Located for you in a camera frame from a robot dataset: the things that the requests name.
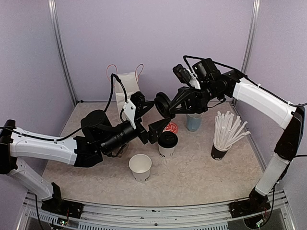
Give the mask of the black plastic cup lid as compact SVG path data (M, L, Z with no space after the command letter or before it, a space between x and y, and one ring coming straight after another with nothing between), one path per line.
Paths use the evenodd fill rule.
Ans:
M171 101L169 99L169 97L163 93L163 92L159 92L155 99L155 107L157 109L157 111L159 112L159 114L164 117L164 118L169 118L171 117L170 114L170 106L171 106Z

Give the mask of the white paper coffee cup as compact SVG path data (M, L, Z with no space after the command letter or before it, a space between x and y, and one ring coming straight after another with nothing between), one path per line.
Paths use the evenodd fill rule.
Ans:
M163 132L158 138L159 155L164 159L172 157L177 144L178 137L176 134L170 131Z

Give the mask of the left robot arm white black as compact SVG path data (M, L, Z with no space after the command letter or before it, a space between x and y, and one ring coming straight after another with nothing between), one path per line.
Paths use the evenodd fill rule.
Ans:
M0 132L0 173L6 174L34 192L37 197L62 213L67 202L61 198L60 188L55 183L43 179L22 160L23 157L59 161L74 167L90 168L103 161L103 156L117 157L120 149L135 138L143 144L155 143L162 131L173 118L150 124L149 130L142 125L142 116L154 106L153 101L134 105L124 104L124 114L128 119L112 126L105 111L94 110L81 120L80 131L66 137L52 137L25 131L16 127L14 120L7 120Z

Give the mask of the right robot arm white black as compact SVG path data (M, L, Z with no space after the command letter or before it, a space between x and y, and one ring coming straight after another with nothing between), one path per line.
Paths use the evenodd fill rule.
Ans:
M263 176L245 202L247 211L255 213L264 205L267 194L283 178L297 154L304 130L305 109L302 105L294 107L283 102L235 71L220 74L212 80L200 78L200 81L200 89L179 88L168 109L171 116L206 112L211 99L226 95L249 104L283 129Z

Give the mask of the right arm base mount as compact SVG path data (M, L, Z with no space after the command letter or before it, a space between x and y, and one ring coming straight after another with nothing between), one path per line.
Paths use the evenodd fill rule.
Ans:
M259 213L271 208L268 200L265 200L261 204L252 204L249 199L241 201L234 201L228 204L232 218L243 217L255 213Z

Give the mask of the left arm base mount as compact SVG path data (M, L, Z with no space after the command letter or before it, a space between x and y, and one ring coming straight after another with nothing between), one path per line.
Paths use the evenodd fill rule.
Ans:
M48 211L50 213L59 214L62 216L66 216L69 218L79 219L81 217L84 204L61 200L61 201L44 201L42 206L42 210Z

